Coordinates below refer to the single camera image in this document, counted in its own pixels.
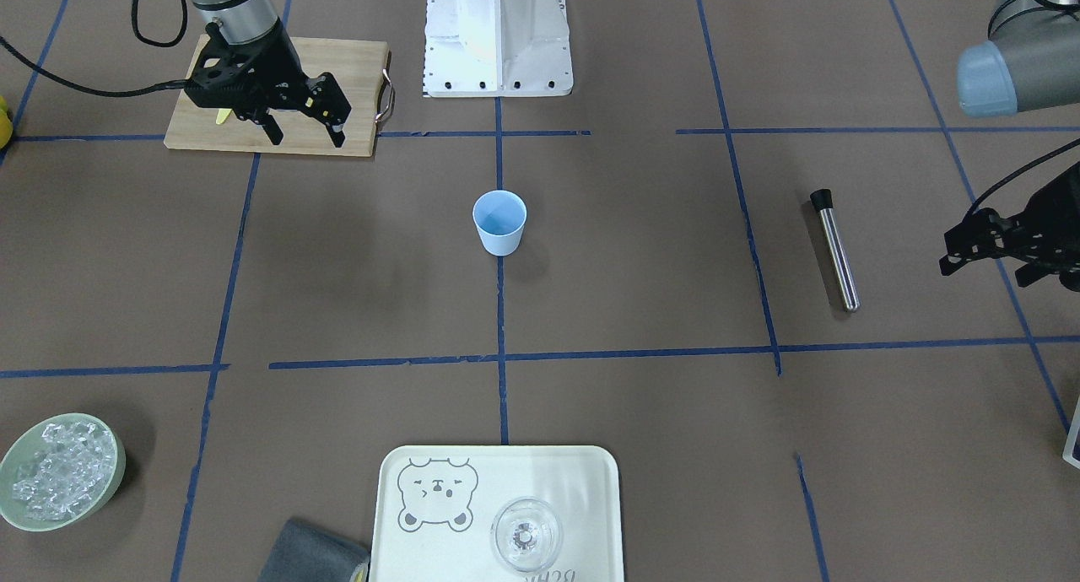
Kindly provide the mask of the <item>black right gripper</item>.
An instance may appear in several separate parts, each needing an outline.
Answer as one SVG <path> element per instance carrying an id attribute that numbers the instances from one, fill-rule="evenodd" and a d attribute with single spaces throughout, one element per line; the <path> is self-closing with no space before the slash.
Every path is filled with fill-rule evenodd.
<path id="1" fill-rule="evenodd" d="M 280 145 L 284 135 L 270 110 L 300 110 L 327 128 L 335 148 L 343 147 L 352 106 L 334 75 L 305 75 L 281 21 L 242 44 L 227 41 L 216 22 L 206 25 L 206 33 L 208 41 L 184 86 L 195 106 L 258 116 L 258 126 L 272 145 Z"/>

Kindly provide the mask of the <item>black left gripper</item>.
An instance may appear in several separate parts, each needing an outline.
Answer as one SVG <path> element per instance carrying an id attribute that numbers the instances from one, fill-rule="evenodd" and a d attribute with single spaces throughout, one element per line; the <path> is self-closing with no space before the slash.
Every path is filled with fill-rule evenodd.
<path id="1" fill-rule="evenodd" d="M 1079 167 L 1064 171 L 1035 192 L 1021 213 L 1003 217 L 993 208 L 966 214 L 944 235 L 946 255 L 940 272 L 950 276 L 967 263 L 1012 258 L 1026 288 L 1056 276 L 1061 286 L 1079 292 Z"/>

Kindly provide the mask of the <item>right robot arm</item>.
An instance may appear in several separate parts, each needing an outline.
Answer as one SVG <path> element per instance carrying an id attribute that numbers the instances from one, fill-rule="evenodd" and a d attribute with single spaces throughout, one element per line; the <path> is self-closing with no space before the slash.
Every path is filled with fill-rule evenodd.
<path id="1" fill-rule="evenodd" d="M 346 143 L 352 108 L 334 75 L 305 73 L 273 0 L 190 0 L 206 22 L 208 43 L 184 90 L 197 108 L 229 109 L 283 141 L 274 110 L 319 121 L 332 144 Z"/>

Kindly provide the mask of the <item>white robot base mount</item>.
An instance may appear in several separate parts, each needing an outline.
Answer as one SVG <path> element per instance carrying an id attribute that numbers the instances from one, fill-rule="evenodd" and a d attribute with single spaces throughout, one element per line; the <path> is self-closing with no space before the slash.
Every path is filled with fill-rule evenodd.
<path id="1" fill-rule="evenodd" d="M 426 0 L 424 35 L 428 98 L 572 94 L 566 0 Z"/>

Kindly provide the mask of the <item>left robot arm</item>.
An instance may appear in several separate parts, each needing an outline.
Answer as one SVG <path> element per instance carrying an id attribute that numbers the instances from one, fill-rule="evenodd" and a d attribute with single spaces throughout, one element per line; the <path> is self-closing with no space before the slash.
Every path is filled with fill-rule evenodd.
<path id="1" fill-rule="evenodd" d="M 960 108 L 969 117 L 1015 116 L 1075 105 L 1079 100 L 1079 0 L 996 0 L 986 40 L 962 52 L 957 67 Z M 1042 186 L 1022 212 L 1003 216 L 986 206 L 996 191 L 1022 174 L 1077 150 L 1061 145 L 1014 170 L 972 202 L 942 236 L 940 272 L 949 276 L 967 263 L 1011 258 L 1025 288 L 1042 278 L 1079 290 L 1079 167 Z"/>

